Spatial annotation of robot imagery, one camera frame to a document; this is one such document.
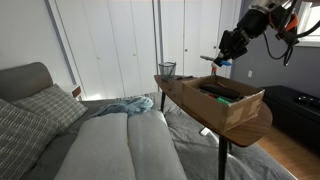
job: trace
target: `white wall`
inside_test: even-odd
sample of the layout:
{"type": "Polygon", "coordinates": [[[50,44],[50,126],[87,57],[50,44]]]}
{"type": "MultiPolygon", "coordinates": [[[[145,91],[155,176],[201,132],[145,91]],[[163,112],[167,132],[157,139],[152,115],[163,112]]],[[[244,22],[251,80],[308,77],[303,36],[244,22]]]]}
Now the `white wall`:
{"type": "Polygon", "coordinates": [[[0,0],[0,69],[43,62],[53,81],[72,84],[45,0],[0,0]]]}

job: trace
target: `open box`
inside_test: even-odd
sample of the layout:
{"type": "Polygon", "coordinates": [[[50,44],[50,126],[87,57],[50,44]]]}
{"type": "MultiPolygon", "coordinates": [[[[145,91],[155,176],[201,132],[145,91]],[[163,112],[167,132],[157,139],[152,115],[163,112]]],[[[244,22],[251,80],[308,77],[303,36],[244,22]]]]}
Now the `open box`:
{"type": "Polygon", "coordinates": [[[264,90],[220,76],[207,76],[183,82],[182,103],[220,132],[225,132],[256,117],[264,90]],[[233,89],[244,96],[241,100],[224,104],[198,89],[202,84],[216,84],[233,89]]]}

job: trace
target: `black furniture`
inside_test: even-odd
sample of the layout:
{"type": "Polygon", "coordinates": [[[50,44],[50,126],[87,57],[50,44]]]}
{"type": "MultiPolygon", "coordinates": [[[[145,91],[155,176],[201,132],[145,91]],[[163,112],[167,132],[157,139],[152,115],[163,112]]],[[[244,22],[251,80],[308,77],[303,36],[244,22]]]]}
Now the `black furniture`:
{"type": "Polygon", "coordinates": [[[264,102],[273,114],[273,125],[320,152],[320,108],[299,103],[301,94],[285,86],[264,87],[264,102]]]}

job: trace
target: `black table leg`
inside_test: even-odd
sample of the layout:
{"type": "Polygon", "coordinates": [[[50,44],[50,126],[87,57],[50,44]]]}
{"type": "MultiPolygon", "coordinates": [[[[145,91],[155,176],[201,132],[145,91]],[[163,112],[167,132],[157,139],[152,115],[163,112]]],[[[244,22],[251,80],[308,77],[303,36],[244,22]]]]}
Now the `black table leg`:
{"type": "Polygon", "coordinates": [[[162,91],[162,96],[161,96],[161,112],[163,113],[163,108],[164,108],[164,101],[166,100],[166,93],[162,91]]]}
{"type": "Polygon", "coordinates": [[[228,141],[220,136],[219,137],[219,172],[218,179],[224,180],[226,174],[226,165],[227,165],[227,149],[228,141]]]}

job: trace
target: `blue object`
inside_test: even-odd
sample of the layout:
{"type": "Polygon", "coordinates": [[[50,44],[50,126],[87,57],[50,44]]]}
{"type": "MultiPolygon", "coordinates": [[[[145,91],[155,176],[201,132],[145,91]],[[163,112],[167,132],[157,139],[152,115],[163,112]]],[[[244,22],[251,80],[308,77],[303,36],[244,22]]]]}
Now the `blue object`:
{"type": "Polygon", "coordinates": [[[140,96],[134,99],[119,101],[100,107],[100,109],[90,117],[103,116],[110,113],[127,113],[128,117],[148,112],[153,107],[150,98],[140,96]]]}
{"type": "Polygon", "coordinates": [[[232,64],[229,61],[221,61],[222,66],[231,66],[232,64]]]}

